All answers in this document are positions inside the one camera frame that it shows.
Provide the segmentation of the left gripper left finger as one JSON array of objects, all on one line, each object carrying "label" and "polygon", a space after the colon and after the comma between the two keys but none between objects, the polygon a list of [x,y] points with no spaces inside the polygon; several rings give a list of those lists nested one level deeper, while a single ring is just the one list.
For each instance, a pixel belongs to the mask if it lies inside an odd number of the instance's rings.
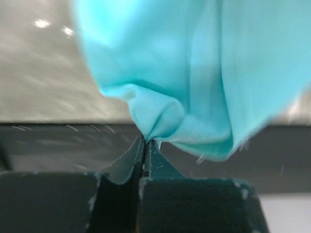
[{"label": "left gripper left finger", "polygon": [[137,166],[140,170],[144,146],[143,136],[137,136],[130,148],[104,171],[104,177],[116,185],[127,183],[137,170]]}]

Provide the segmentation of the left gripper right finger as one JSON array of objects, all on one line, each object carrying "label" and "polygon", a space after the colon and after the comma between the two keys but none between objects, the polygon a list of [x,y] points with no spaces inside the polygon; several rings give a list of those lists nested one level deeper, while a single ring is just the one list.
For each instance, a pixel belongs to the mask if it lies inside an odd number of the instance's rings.
[{"label": "left gripper right finger", "polygon": [[158,143],[150,141],[145,148],[143,176],[155,179],[185,179],[160,152]]}]

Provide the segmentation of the teal t shirt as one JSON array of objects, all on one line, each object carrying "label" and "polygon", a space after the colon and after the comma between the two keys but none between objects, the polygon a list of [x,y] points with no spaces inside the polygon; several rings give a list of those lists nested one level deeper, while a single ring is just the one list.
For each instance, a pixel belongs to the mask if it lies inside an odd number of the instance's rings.
[{"label": "teal t shirt", "polygon": [[308,0],[74,0],[100,92],[146,141],[226,160],[311,84]]}]

